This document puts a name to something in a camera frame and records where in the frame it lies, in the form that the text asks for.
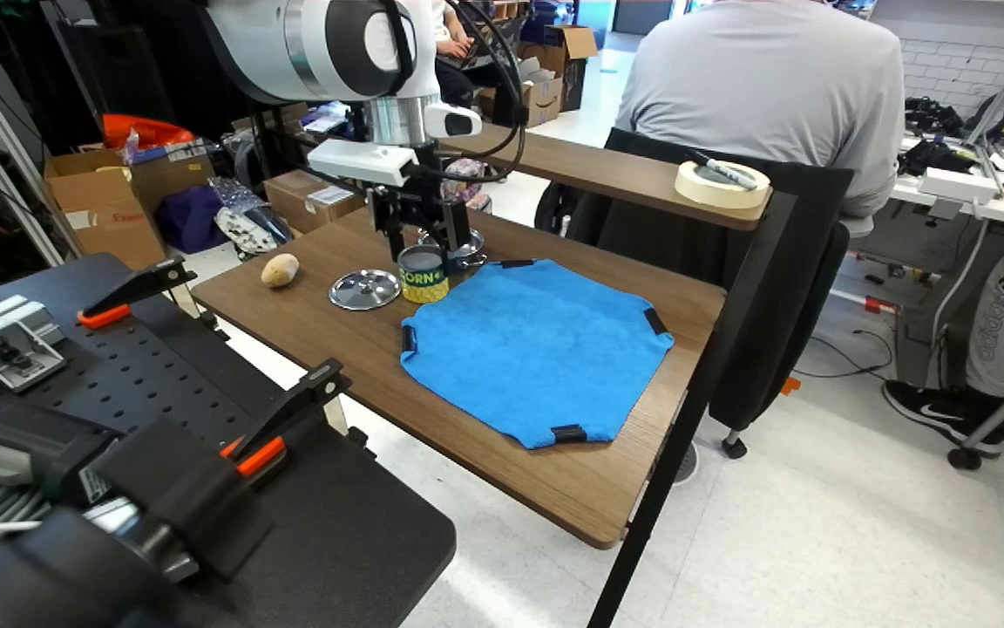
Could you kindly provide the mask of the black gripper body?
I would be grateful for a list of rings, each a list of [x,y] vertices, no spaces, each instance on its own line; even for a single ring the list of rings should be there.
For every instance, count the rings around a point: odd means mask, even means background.
[[[391,254],[403,250],[403,227],[423,227],[443,254],[453,254],[470,240],[467,205],[445,198],[434,176],[407,178],[400,189],[377,185],[370,205]]]

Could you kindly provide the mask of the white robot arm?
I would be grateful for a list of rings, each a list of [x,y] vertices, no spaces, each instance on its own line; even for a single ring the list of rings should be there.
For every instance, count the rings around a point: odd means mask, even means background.
[[[360,139],[321,139],[307,169],[374,205],[391,254],[423,227],[445,262],[481,250],[470,218],[443,198],[439,139],[481,132],[435,76],[434,0],[205,0],[205,35],[226,76],[260,104],[346,101],[362,108]]]

